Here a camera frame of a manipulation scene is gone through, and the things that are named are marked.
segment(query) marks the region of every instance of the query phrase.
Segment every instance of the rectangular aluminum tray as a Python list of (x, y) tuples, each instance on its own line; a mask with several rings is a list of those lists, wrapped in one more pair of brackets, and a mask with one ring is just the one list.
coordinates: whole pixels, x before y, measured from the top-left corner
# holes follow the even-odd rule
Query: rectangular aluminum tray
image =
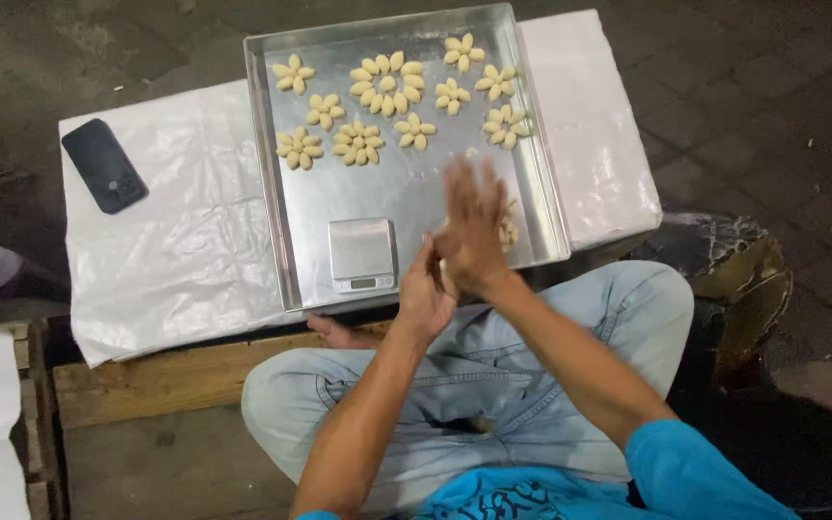
[[(486, 58), (481, 63), (472, 62), (469, 72), (461, 74), (454, 65), (445, 65), (445, 38), (460, 38), (466, 32), (473, 34), (474, 46), (484, 49)], [(286, 311), (396, 291), (345, 295), (333, 291), (329, 222), (390, 219), (401, 274), (419, 250), (422, 233), (437, 229), (445, 221), (445, 163), (452, 155), (470, 149), (479, 152), (475, 158), (491, 157), (497, 174), (507, 183), (508, 196), (517, 199), (513, 221), (519, 229), (519, 242), (508, 255), (509, 264), (514, 268), (539, 266), (570, 256), (544, 137), (538, 127), (532, 78), (523, 65), (524, 47), (509, 4), (251, 36), (244, 41), (244, 48), (279, 290)], [(407, 61), (420, 61), (425, 66), (422, 101), (411, 104), (410, 111), (416, 112), (422, 122), (436, 125), (438, 133), (429, 137), (429, 147), (423, 153), (398, 145), (400, 134), (393, 130), (393, 124), (406, 116), (372, 115), (349, 92), (354, 83), (349, 72), (360, 67), (363, 58), (375, 59), (380, 53), (389, 56), (398, 50), (404, 51)], [(302, 96), (276, 89), (278, 77), (271, 71), (275, 63), (287, 64), (292, 53), (300, 56), (303, 65), (316, 69)], [(516, 68), (515, 96), (503, 95), (489, 102), (486, 92), (473, 89), (486, 64), (497, 69), (506, 65)], [(456, 117), (435, 107), (435, 85), (447, 78), (455, 78), (458, 86), (471, 93), (471, 101), (462, 105)], [(304, 122), (310, 96), (315, 93), (323, 97), (338, 94), (347, 112), (330, 132)], [(488, 110), (500, 108), (503, 103), (525, 110), (532, 130), (532, 135), (519, 139), (511, 152), (492, 146), (481, 131)], [(345, 167), (339, 156), (330, 153), (333, 134), (340, 125), (356, 118), (365, 126), (377, 125), (387, 143), (378, 151), (378, 165)], [(293, 132), (297, 126), (305, 126), (310, 135), (323, 139), (325, 156), (314, 160), (310, 171), (289, 170), (274, 153), (275, 131)]]

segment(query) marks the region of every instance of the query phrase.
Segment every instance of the smartphone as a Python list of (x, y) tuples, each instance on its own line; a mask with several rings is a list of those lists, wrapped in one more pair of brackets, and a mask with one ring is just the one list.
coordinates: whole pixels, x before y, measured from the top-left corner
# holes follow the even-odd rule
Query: smartphone
[(113, 215), (147, 195), (146, 184), (104, 121), (93, 119), (62, 142), (103, 212)]

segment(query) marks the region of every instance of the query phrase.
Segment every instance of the blue t-shirt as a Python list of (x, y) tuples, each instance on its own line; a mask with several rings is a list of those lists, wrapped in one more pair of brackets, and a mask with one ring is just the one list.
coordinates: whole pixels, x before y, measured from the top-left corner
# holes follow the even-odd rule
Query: blue t-shirt
[[(414, 515), (432, 520), (613, 518), (797, 519), (741, 474), (702, 435), (676, 420), (648, 423), (628, 439), (625, 459), (647, 509), (628, 489), (574, 477), (569, 470), (504, 467), (470, 470), (435, 491)], [(336, 520), (331, 513), (298, 520)]]

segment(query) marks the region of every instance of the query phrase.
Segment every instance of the light blue jeans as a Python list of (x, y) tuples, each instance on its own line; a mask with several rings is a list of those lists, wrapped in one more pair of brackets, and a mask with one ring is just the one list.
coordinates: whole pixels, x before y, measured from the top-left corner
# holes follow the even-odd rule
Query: light blue jeans
[[(692, 319), (691, 289), (676, 271), (617, 262), (541, 297), (666, 395)], [(295, 482), (318, 426), (374, 354), (295, 349), (247, 376), (248, 430)], [(492, 431), (438, 427), (466, 417), (482, 417)], [(585, 479), (630, 480), (618, 447), (576, 410), (512, 325), (488, 306), (473, 305), (457, 309), (419, 366), (365, 509), (409, 508), (468, 469), (496, 466), (562, 467)]]

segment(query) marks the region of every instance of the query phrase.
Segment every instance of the printed graphic on shirt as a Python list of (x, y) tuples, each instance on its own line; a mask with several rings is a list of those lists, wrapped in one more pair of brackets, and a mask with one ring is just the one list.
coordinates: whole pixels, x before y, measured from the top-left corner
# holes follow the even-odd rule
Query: printed graphic on shirt
[(464, 505), (452, 509), (437, 505), (432, 511), (414, 516), (414, 520), (568, 520), (551, 502), (547, 490), (532, 480), (518, 483), (513, 488), (501, 488), (492, 493), (481, 494), (480, 484), (473, 497)]

